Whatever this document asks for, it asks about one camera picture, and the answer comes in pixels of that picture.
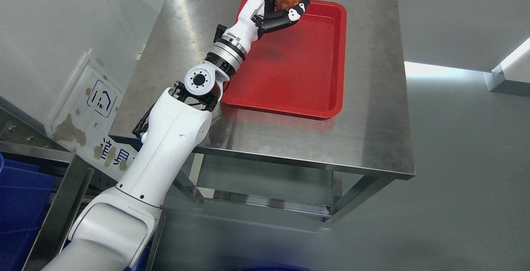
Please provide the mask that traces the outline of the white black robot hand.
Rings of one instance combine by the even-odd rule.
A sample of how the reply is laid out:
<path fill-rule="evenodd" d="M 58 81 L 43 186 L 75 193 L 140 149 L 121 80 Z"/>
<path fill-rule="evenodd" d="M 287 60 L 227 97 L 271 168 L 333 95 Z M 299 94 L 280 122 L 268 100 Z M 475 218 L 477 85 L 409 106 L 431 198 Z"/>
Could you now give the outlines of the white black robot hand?
<path fill-rule="evenodd" d="M 277 0 L 247 0 L 237 15 L 235 25 L 224 31 L 218 41 L 241 48 L 242 54 L 251 50 L 251 44 L 263 34 L 286 29 L 299 22 L 311 0 L 301 0 L 297 5 L 282 9 Z"/>

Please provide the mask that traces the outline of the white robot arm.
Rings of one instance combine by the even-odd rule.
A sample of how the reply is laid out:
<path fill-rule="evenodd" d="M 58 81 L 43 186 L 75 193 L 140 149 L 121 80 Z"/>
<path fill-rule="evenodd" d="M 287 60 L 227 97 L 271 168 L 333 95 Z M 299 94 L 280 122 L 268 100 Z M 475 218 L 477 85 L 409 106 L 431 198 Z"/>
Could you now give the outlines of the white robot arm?
<path fill-rule="evenodd" d="M 114 187 L 85 207 L 68 233 L 69 244 L 45 271 L 123 271 L 138 263 L 159 224 L 168 189 L 210 129 L 212 108 L 220 100 L 212 90 L 222 89 L 230 79 L 222 63 L 237 70 L 251 43 L 250 38 L 225 32 L 210 49 L 217 60 L 204 60 L 183 82 L 164 90 L 149 113 L 134 162 Z M 186 104 L 187 97 L 211 108 Z"/>

